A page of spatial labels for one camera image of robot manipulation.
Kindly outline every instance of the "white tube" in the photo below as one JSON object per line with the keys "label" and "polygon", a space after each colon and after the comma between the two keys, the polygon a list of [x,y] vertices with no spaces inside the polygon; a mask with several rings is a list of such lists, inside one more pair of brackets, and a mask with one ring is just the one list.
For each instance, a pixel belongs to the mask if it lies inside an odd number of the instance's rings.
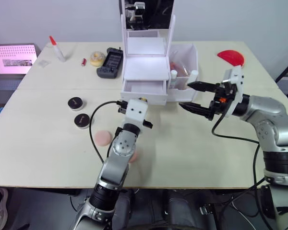
{"label": "white tube", "polygon": [[169,85],[169,89],[174,89],[176,85],[176,78],[177,78],[178,72],[176,70],[171,70],[171,83]]}
{"label": "white tube", "polygon": [[191,82],[194,82],[196,80],[197,76],[198,76],[198,71],[197,70],[192,70],[191,74],[189,76],[189,79],[187,80],[187,84],[189,84]]}
{"label": "white tube", "polygon": [[58,45],[53,46],[53,49],[54,49],[54,52],[56,53],[58,59],[59,59],[61,62],[65,62],[66,59],[65,59],[65,57],[63,56],[63,54],[62,54],[60,48],[58,47]]}

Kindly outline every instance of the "black cable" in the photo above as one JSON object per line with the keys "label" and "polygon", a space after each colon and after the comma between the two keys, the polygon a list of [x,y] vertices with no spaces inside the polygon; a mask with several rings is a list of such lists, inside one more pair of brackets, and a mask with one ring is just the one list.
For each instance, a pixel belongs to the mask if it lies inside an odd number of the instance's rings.
{"label": "black cable", "polygon": [[[260,145],[258,144],[256,151],[255,151],[255,155],[254,155],[254,160],[253,160],[253,177],[254,177],[254,183],[256,183],[257,179],[256,179],[256,159],[257,159],[257,155],[258,155],[258,150],[260,148]],[[256,201],[256,205],[259,211],[259,215],[261,216],[261,218],[263,219],[264,223],[266,224],[266,226],[268,227],[269,230],[273,230],[273,228],[270,226],[270,224],[268,223],[268,221],[266,220],[266,218],[264,217],[264,214],[261,210],[261,207],[259,205],[259,200],[258,200],[258,194],[257,194],[257,188],[255,188],[255,201]]]}
{"label": "black cable", "polygon": [[104,106],[104,105],[106,105],[106,104],[111,104],[111,103],[117,104],[118,101],[109,101],[109,102],[102,103],[100,106],[98,106],[98,107],[94,110],[94,112],[93,112],[93,114],[92,114],[92,116],[91,116],[91,118],[90,118],[89,132],[90,132],[91,142],[92,142],[93,147],[94,147],[94,149],[95,149],[95,151],[96,151],[96,153],[97,153],[97,155],[98,155],[98,157],[100,158],[100,160],[101,160],[102,163],[104,162],[104,159],[102,159],[102,157],[101,157],[101,155],[100,155],[100,153],[99,153],[99,151],[98,151],[98,149],[97,149],[97,147],[96,147],[96,145],[95,145],[95,142],[94,142],[94,140],[93,140],[93,136],[92,136],[92,130],[91,130],[91,128],[92,128],[92,121],[93,121],[93,116],[95,115],[95,113],[97,112],[97,110],[98,110],[99,108],[101,108],[102,106]]}
{"label": "black cable", "polygon": [[[247,192],[246,194],[249,194],[249,195],[253,196],[254,199],[255,199],[255,196],[254,196],[252,193]],[[232,196],[232,194],[231,194],[229,200],[227,200],[227,201],[225,201],[225,202],[221,202],[221,203],[219,203],[219,204],[224,205],[224,204],[227,204],[227,203],[232,203],[232,201],[231,201],[232,198],[233,198],[233,196]],[[236,210],[236,211],[238,211],[238,212],[240,212],[240,213],[242,213],[242,214],[245,215],[246,217],[254,218],[254,217],[258,216],[258,214],[259,214],[259,211],[258,211],[258,210],[256,211],[255,214],[246,214],[246,213],[244,213],[243,211],[241,211],[239,208],[237,208],[237,205],[236,205],[236,207],[233,207],[232,205],[229,205],[229,207],[232,208],[232,209],[234,209],[234,210]]]}
{"label": "black cable", "polygon": [[233,207],[232,205],[229,205],[229,207],[232,208],[232,209],[234,209],[234,210],[236,210],[237,212],[242,213],[242,214],[245,215],[246,217],[250,217],[250,218],[254,218],[254,217],[258,216],[258,214],[259,214],[259,210],[258,210],[255,214],[250,215],[250,214],[246,214],[245,212],[241,211],[241,210],[238,209],[238,208]]}
{"label": "black cable", "polygon": [[216,127],[220,124],[220,122],[223,120],[223,118],[225,117],[227,111],[229,110],[229,107],[232,103],[232,100],[228,100],[228,106],[227,108],[224,110],[223,114],[221,115],[221,117],[217,120],[217,122],[215,123],[215,125],[212,127],[212,130],[211,130],[211,133],[217,137],[220,137],[220,138],[229,138],[229,139],[237,139],[237,140],[245,140],[245,141],[249,141],[249,142],[252,142],[252,143],[256,143],[256,144],[259,144],[258,141],[256,140],[252,140],[252,139],[248,139],[248,138],[239,138],[239,137],[233,137],[233,136],[224,136],[224,135],[220,135],[220,134],[217,134],[215,133],[215,129]]}
{"label": "black cable", "polygon": [[224,205],[224,207],[222,208],[221,212],[220,212],[220,216],[219,216],[219,224],[222,228],[221,225],[221,221],[222,221],[222,217],[224,216],[224,212],[225,209],[234,201],[238,200],[241,196],[243,196],[244,194],[246,194],[248,191],[255,189],[258,185],[260,185],[262,182],[264,182],[264,178],[262,178],[259,182],[257,182],[256,184],[254,184],[253,186],[249,187],[248,189],[245,189],[242,193],[240,193],[238,196],[236,196],[235,198],[233,198],[230,202],[228,202],[226,205]]}
{"label": "black cable", "polygon": [[156,221],[156,219],[155,219],[155,211],[154,211],[153,200],[152,200],[151,195],[150,195],[150,206],[152,208],[152,222],[155,223],[155,221]]}
{"label": "black cable", "polygon": [[75,208],[75,206],[72,203],[72,197],[70,196],[69,198],[70,198],[70,201],[71,201],[72,208],[77,212],[77,209]]}

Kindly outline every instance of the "black lid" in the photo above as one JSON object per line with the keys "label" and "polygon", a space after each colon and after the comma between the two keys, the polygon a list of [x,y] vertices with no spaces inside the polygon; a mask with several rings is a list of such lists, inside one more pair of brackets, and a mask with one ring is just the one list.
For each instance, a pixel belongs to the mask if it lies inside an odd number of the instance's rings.
{"label": "black lid", "polygon": [[79,128],[83,128],[90,123],[90,117],[87,114],[79,114],[74,121]]}
{"label": "black lid", "polygon": [[83,101],[80,97],[73,97],[68,101],[68,106],[71,109],[78,109],[82,106]]}

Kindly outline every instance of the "black remote control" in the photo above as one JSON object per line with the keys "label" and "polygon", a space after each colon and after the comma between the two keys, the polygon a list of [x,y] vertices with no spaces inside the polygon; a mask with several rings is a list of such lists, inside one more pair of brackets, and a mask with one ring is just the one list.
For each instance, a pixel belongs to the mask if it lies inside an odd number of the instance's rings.
{"label": "black remote control", "polygon": [[116,78],[123,61],[123,51],[121,49],[108,48],[107,53],[104,64],[96,70],[97,75],[101,78]]}

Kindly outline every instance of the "white wall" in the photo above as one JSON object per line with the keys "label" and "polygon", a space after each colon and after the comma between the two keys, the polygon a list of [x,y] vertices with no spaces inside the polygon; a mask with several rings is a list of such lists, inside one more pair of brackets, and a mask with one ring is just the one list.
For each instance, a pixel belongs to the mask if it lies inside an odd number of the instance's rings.
{"label": "white wall", "polygon": [[[174,40],[244,41],[275,79],[288,65],[288,0],[175,0]],[[0,43],[121,41],[118,0],[1,0]]]}

